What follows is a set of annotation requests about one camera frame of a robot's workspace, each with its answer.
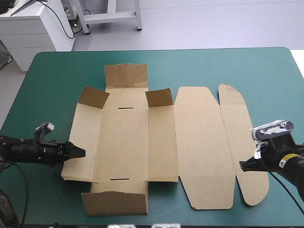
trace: cardboard flap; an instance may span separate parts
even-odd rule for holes
[[[220,84],[218,87],[221,105],[245,104],[243,96],[230,85]]]
[[[235,176],[181,176],[180,179],[194,209],[232,207]]]
[[[149,108],[149,179],[178,181],[173,106]]]
[[[146,215],[148,183],[143,180],[112,180],[93,183],[91,193],[82,194],[89,216]]]
[[[218,87],[220,108],[227,132],[230,152],[245,202],[256,205],[266,196],[269,180],[266,172],[243,172],[239,161],[253,156],[256,143],[252,139],[252,123],[243,96],[232,86]]]
[[[174,115],[179,174],[191,205],[230,208],[235,170],[217,101],[208,88],[181,87]]]
[[[83,148],[86,156],[65,161],[63,179],[93,181],[102,116],[100,108],[77,104],[69,140]]]
[[[107,92],[87,86],[82,91],[78,102],[84,105],[102,109],[108,96],[109,93]]]
[[[146,64],[106,65],[104,70],[107,88],[148,88]]]
[[[144,194],[106,191],[81,196],[88,216],[147,214]]]
[[[146,92],[149,107],[173,105],[171,90],[161,89]]]

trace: flattened cardboard box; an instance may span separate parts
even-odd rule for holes
[[[244,173],[239,165],[256,149],[242,95],[220,85],[219,99],[206,87],[181,87],[174,104],[179,175],[194,209],[231,208],[235,176],[248,205],[268,192],[267,173]]]
[[[86,157],[65,163],[65,180],[93,182],[83,193],[89,216],[148,213],[147,181],[178,181],[169,89],[148,92],[146,65],[105,67],[106,92],[86,87],[70,141]]]
[[[255,143],[235,89],[220,86],[220,106],[208,88],[181,87],[173,106],[169,89],[147,92],[146,65],[106,66],[105,76],[106,92],[87,87],[76,107],[70,140],[87,155],[62,171],[65,180],[93,182],[82,194],[88,215],[147,214],[147,181],[179,175],[194,209],[231,208],[236,175],[247,204],[265,197],[267,174],[238,165]]]

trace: floor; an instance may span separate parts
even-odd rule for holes
[[[106,9],[102,0],[83,3],[91,13]],[[141,8],[142,31],[135,21],[91,25],[73,51],[287,47],[304,75],[304,0],[141,0]],[[24,76],[14,61],[0,70],[0,128]]]

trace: warning sticker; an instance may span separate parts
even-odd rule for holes
[[[279,163],[279,166],[280,166],[281,168],[284,168],[285,163],[286,163],[289,159],[291,159],[291,158],[293,158],[293,157],[297,157],[297,156],[299,156],[299,154],[296,154],[296,153],[290,153],[290,154],[288,154],[288,155],[285,155],[285,156],[281,159],[281,161],[280,161],[280,163]]]

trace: black cable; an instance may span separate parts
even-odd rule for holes
[[[82,28],[78,32],[81,32],[81,31],[82,31]],[[77,34],[78,32],[74,32],[74,34]]]
[[[296,201],[295,197],[291,194],[291,192],[288,190],[288,188],[265,166],[264,162],[262,159],[260,159],[262,165],[264,166],[264,168],[267,170],[267,172],[277,181],[279,182],[282,187],[287,191],[288,195],[293,199],[293,201],[295,202],[295,204],[298,206],[299,210],[302,212],[302,214],[304,215],[304,210],[301,207],[301,205],[298,203],[298,201]]]
[[[61,20],[59,19],[58,15],[55,13],[55,11],[53,11],[53,9],[50,8],[47,4],[45,4],[45,3],[43,3],[43,2],[41,2],[41,1],[39,1],[39,0],[38,0],[38,2],[40,2],[41,4],[43,4],[43,5],[45,5],[46,7],[48,7],[48,8],[55,14],[55,16],[56,16],[57,19],[59,20],[59,23],[61,24],[61,27],[62,27],[63,31],[65,32],[66,36],[69,37],[70,39],[74,39],[74,38],[75,38],[75,34],[73,33],[73,37],[70,37],[70,36],[67,34],[65,28],[63,27],[63,25],[62,25],[62,23],[61,23]]]
[[[85,9],[84,11],[88,11],[88,12],[89,12],[89,14],[91,15],[91,11],[89,11],[88,9],[87,9],[87,10]]]
[[[7,168],[9,168],[9,167],[11,167],[11,166],[13,166],[13,164],[10,164],[10,165],[4,167],[4,169],[7,169]]]
[[[25,175],[24,170],[18,164],[14,163],[14,162],[10,162],[10,161],[4,161],[4,160],[1,160],[0,162],[15,165],[20,170],[20,172],[22,173],[22,175],[24,177],[24,180],[25,180],[25,183],[26,183],[26,186],[27,186],[27,194],[26,194],[26,199],[25,199],[23,217],[22,217],[22,221],[21,221],[21,224],[20,224],[20,227],[19,227],[19,228],[22,228],[23,225],[24,225],[25,217],[27,215],[27,211],[28,211],[28,204],[29,204],[29,201],[28,201],[29,200],[29,182],[28,181],[29,180],[28,180],[27,176]]]

